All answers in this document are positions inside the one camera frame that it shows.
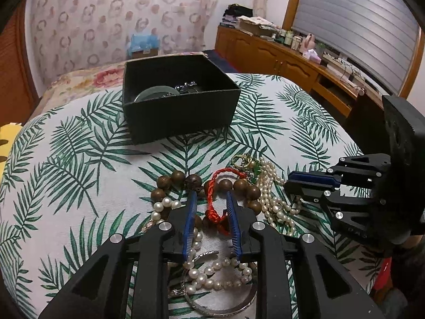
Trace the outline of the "gold green charm jewelry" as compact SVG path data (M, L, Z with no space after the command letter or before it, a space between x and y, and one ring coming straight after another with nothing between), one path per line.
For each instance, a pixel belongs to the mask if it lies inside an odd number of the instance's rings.
M261 163L257 158L249 154L236 154L231 159L231 165L234 169L244 173L247 181L251 184L258 182L261 174Z

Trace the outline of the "dark beaded flower hairpin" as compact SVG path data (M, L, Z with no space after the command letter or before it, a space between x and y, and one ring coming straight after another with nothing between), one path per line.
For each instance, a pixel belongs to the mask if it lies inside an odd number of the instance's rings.
M180 94L192 94L201 92L198 84L195 81L184 82L183 84L174 87Z

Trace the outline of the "patterned sheer curtain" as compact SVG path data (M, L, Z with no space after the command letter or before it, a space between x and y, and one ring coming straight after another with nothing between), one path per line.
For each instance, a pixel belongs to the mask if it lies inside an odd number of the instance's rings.
M218 0L30 0L35 65L44 85L79 69L123 61L133 35L159 53L201 51Z

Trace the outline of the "blue plush toy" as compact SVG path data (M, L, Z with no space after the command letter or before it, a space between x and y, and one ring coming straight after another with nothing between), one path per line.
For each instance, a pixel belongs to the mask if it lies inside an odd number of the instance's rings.
M159 54L160 40L156 35L133 34L127 49L128 58L147 58Z

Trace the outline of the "palm leaf tablecloth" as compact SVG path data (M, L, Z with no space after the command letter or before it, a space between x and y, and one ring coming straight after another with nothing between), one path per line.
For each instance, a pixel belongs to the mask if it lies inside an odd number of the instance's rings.
M236 154L263 157L283 179L325 171L361 151L339 123L286 78L234 74L241 96L230 127L133 145L122 87L53 108L14 141L1 181L1 273L12 302L37 318L64 284L114 234L141 235L185 201L163 190L172 174L235 184ZM294 237L312 233L370 291L381 259L335 232L323 210L300 199Z

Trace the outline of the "pink rabbit figure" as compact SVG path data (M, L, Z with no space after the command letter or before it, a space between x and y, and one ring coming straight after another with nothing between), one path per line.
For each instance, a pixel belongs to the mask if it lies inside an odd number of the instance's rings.
M306 37L303 38L299 52L301 55L308 61L314 62L315 64L321 63L321 58L319 54L316 52L316 42L315 36L311 33L307 34Z

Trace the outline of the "pale green jade bangle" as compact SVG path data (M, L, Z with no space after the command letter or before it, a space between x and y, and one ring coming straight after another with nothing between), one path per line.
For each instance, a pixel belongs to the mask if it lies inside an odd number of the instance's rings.
M134 102L143 102L149 99L159 99L168 96L179 96L180 92L170 86L152 86L137 95Z

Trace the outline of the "wooden sideboard cabinet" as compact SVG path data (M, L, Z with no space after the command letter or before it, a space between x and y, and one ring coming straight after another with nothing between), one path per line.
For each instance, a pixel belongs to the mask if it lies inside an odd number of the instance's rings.
M281 76L297 84L343 118L384 117L380 99L360 93L325 66L308 61L295 51L223 26L218 27L215 50L240 73Z

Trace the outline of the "grey window blind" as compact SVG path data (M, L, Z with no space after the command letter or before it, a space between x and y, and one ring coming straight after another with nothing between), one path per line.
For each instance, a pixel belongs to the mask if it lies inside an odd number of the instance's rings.
M403 0L299 0L293 28L348 56L393 94L402 88L419 33Z

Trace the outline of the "red basket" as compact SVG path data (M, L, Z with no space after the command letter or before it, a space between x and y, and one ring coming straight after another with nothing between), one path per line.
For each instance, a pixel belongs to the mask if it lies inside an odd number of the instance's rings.
M378 292L382 289L392 287L392 280L390 275L392 258L385 258L382 262L382 267L377 275L372 292Z

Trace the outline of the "silver cuff bangle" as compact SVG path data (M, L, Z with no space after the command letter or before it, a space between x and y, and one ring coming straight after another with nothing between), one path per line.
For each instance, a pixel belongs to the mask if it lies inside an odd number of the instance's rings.
M233 317L254 303L256 280L256 263L241 263L235 256L208 251L183 264L180 280L169 287L169 301L185 302L201 316Z

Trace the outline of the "stack of folded clothes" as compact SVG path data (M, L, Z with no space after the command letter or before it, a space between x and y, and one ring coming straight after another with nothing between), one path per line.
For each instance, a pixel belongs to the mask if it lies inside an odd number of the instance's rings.
M239 4L229 4L225 12L223 13L220 26L228 28L237 28L239 24L238 18L240 16L253 16L253 9L244 7Z

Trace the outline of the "yellow plush toy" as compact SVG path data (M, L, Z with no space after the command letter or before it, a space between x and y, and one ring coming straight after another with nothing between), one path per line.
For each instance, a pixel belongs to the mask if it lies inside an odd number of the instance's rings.
M13 145L16 136L22 129L21 123L9 123L1 126L0 130L0 178L4 173L4 167L8 158L9 152Z

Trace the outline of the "wooden louvered wardrobe door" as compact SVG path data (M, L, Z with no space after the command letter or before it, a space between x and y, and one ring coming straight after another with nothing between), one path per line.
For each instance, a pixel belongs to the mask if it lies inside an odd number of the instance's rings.
M26 123L38 105L27 58L24 32L25 1L21 1L1 32L0 123Z

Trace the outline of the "black jewelry box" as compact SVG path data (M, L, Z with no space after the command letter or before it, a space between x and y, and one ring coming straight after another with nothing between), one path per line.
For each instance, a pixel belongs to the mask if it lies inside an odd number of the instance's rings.
M152 86L195 81L201 92L134 102ZM228 127L241 89L204 54L157 56L127 62L122 84L122 109L135 145Z

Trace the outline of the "floral bed quilt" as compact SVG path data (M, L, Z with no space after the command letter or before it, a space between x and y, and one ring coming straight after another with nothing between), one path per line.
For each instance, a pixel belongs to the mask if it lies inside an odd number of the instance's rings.
M121 87L127 62L131 62L131 60L71 71L60 76L42 95L41 101L30 119L84 96L109 88Z

